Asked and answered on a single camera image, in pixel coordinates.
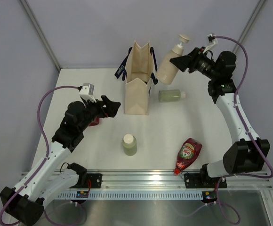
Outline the beige pump bottle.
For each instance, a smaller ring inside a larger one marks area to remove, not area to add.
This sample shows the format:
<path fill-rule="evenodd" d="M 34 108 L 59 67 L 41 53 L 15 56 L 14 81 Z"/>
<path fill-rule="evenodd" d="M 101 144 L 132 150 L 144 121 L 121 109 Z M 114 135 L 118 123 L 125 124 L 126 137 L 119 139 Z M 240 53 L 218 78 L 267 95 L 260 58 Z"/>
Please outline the beige pump bottle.
<path fill-rule="evenodd" d="M 170 59 L 181 57 L 184 51 L 183 44 L 188 43 L 190 38 L 185 34 L 179 35 L 179 43 L 176 44 L 165 56 L 160 64 L 158 71 L 156 72 L 156 78 L 158 81 L 162 82 L 165 85 L 170 85 L 174 80 L 178 68 L 174 66 Z"/>

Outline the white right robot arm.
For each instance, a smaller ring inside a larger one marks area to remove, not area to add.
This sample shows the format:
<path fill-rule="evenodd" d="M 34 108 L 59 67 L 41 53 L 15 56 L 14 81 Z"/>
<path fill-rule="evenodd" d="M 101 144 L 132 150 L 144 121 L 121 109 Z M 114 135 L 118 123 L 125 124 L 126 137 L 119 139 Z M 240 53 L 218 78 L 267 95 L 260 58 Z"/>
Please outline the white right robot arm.
<path fill-rule="evenodd" d="M 261 139 L 252 128 L 240 103 L 237 88 L 232 80 L 237 57 L 223 51 L 216 60 L 207 56 L 205 48 L 195 48 L 185 56 L 170 59 L 180 71 L 200 72 L 210 79 L 208 93 L 222 113 L 230 132 L 232 146 L 217 162 L 204 164 L 199 182 L 211 186 L 221 176 L 246 174 L 262 170 L 270 143 Z"/>

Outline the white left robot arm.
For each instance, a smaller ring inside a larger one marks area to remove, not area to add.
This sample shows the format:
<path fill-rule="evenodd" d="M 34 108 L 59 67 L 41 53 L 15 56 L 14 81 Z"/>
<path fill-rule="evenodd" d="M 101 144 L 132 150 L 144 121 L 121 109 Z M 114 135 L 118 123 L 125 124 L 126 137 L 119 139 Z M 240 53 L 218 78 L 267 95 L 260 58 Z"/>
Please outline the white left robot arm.
<path fill-rule="evenodd" d="M 84 138 L 84 130 L 96 118 L 115 117 L 120 105 L 105 95 L 94 102 L 81 100 L 70 103 L 46 155 L 13 188 L 5 187 L 1 191 L 3 211 L 18 222 L 32 226 L 62 191 L 86 185 L 87 169 L 77 163 L 71 163 L 50 183 L 47 180 Z"/>

